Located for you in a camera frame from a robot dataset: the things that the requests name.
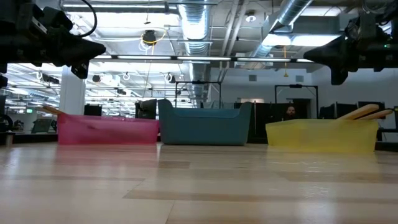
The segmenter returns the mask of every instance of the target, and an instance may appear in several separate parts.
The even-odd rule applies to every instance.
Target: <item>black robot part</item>
[[[72,35],[71,20],[51,7],[41,10],[28,0],[0,1],[0,72],[7,63],[43,63],[72,67],[81,79],[87,78],[89,61],[105,53],[102,44]]]
[[[379,25],[391,21],[391,35]],[[304,58],[330,67],[331,84],[341,85],[349,72],[359,68],[398,67],[398,0],[390,2],[384,14],[361,13],[350,20],[339,38],[304,54]]]

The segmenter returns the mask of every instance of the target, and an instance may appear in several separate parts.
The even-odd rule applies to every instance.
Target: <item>desk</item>
[[[398,129],[380,128],[380,129],[377,131],[377,140],[378,140],[378,141],[383,141],[382,133],[398,133]]]

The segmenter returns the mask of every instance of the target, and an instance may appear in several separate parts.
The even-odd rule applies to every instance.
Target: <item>fluorescent light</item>
[[[20,88],[9,88],[13,93],[22,94],[22,95],[29,95],[29,92],[26,90],[21,90]]]
[[[26,106],[6,106],[8,109],[26,109]]]
[[[157,5],[150,5],[150,4],[145,4],[145,5],[134,5],[134,4],[92,4],[93,7],[102,7],[102,8],[153,8],[153,9],[163,9],[164,6],[157,6]],[[86,4],[64,4],[63,7],[88,7]]]
[[[307,59],[297,59],[297,62],[298,63],[314,63],[313,61],[307,60]]]
[[[304,47],[320,47],[328,44],[340,35],[298,35],[293,38],[292,45]]]
[[[214,60],[214,61],[230,61],[230,57],[177,57],[177,60]]]
[[[112,59],[112,56],[110,55],[99,55],[95,57],[95,59]]]
[[[239,62],[290,62],[289,58],[238,58]]]
[[[135,56],[135,55],[125,55],[118,56],[119,59],[135,59],[135,60],[170,60],[170,56]]]
[[[283,45],[287,46],[291,44],[290,37],[286,35],[275,35],[275,34],[268,34],[268,36],[262,41],[263,45]]]

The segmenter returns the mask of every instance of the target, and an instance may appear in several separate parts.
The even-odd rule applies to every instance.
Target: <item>ventilation duct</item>
[[[181,15],[181,26],[184,39],[186,40],[204,40],[208,36],[209,21],[210,21],[210,7],[206,5],[178,5],[178,10]],[[187,54],[208,55],[209,45],[201,42],[187,42],[185,43]],[[190,65],[191,80],[208,81],[210,79],[210,65],[203,63],[191,63]],[[196,105],[200,105],[201,101],[206,100],[209,85],[193,85],[193,96]]]
[[[265,23],[267,25],[267,30],[265,32],[269,33],[272,30],[280,29],[284,26],[293,26],[293,23],[299,18],[301,13],[307,8],[313,0],[284,0],[282,2],[280,11],[277,12],[278,15],[276,20],[273,21],[269,16]],[[273,45],[266,45],[261,43],[257,49],[251,54],[251,57],[266,57]]]

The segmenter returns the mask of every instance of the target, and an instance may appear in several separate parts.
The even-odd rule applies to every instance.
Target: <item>light fixture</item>
[[[290,62],[288,58],[238,58],[239,62]]]
[[[138,5],[138,4],[92,4],[94,8],[104,8],[104,7],[118,7],[118,8],[151,8],[151,9],[163,9],[164,6],[161,5]],[[63,7],[88,7],[86,4],[64,4]]]
[[[118,56],[119,59],[134,59],[134,60],[171,60],[169,56],[151,56],[151,55],[143,55],[143,56],[135,56],[135,55],[121,55]]]
[[[307,59],[297,59],[297,62],[298,63],[314,63],[313,61],[307,60]]]
[[[298,35],[293,38],[292,45],[303,47],[320,47],[328,44],[340,35]]]
[[[123,75],[123,80],[127,81],[130,79],[130,75],[128,72],[126,72],[126,74]]]
[[[99,83],[101,81],[101,77],[99,75],[93,75],[92,80],[95,83]]]
[[[42,78],[43,78],[43,73],[42,72],[37,72],[36,73],[36,78],[38,79],[38,80],[41,80]]]
[[[112,56],[110,55],[99,55],[95,57],[95,59],[112,59]]]
[[[268,34],[268,36],[262,41],[263,45],[283,45],[288,46],[292,43],[289,36],[286,35],[275,35],[275,34]]]
[[[175,83],[175,78],[170,72],[164,76],[164,80],[169,82],[169,83]]]
[[[180,56],[177,57],[177,60],[210,60],[210,61],[230,61],[230,57],[187,57],[187,56]]]
[[[26,106],[8,106],[8,109],[16,109],[16,110],[23,110],[26,109]]]
[[[256,21],[256,16],[254,15],[254,10],[250,10],[246,12],[246,22],[254,22]]]
[[[29,95],[29,92],[26,90],[22,90],[20,88],[9,88],[13,93],[21,94],[21,95]]]

